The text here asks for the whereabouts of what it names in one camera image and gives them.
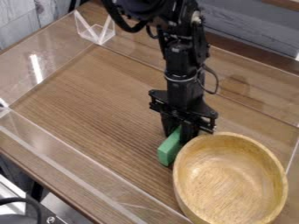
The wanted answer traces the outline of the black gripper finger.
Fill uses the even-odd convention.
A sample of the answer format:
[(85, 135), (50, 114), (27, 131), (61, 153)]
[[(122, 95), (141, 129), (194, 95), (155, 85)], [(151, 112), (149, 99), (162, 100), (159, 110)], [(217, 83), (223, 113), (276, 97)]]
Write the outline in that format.
[(162, 113), (162, 123), (165, 135), (169, 137), (181, 125), (179, 120), (166, 113)]
[(185, 120), (182, 122), (181, 143), (187, 144), (199, 135), (199, 125)]

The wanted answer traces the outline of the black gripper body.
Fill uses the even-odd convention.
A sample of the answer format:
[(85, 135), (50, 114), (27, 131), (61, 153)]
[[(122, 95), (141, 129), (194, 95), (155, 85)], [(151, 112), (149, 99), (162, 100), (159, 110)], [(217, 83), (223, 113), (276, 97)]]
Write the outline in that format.
[(195, 98), (190, 105), (185, 105), (187, 99), (178, 101), (178, 103), (170, 101), (167, 90), (154, 89), (149, 92), (149, 95), (151, 97), (151, 110), (157, 111), (161, 115), (162, 113), (166, 113), (175, 117), (179, 120), (181, 125), (182, 122), (187, 120), (199, 125), (199, 130), (211, 134), (214, 133), (219, 113), (206, 103), (202, 97)]

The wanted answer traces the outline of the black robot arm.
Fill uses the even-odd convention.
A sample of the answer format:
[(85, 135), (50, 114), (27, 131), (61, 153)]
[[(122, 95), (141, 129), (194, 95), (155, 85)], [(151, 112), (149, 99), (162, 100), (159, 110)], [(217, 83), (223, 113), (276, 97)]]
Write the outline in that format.
[(179, 141), (190, 142), (201, 131), (214, 132), (218, 112), (205, 102), (210, 90), (205, 74), (211, 45), (205, 16), (197, 0), (102, 0), (109, 15), (130, 33), (146, 31), (159, 41), (166, 63), (166, 90), (149, 92), (150, 108), (162, 116), (163, 131), (179, 130)]

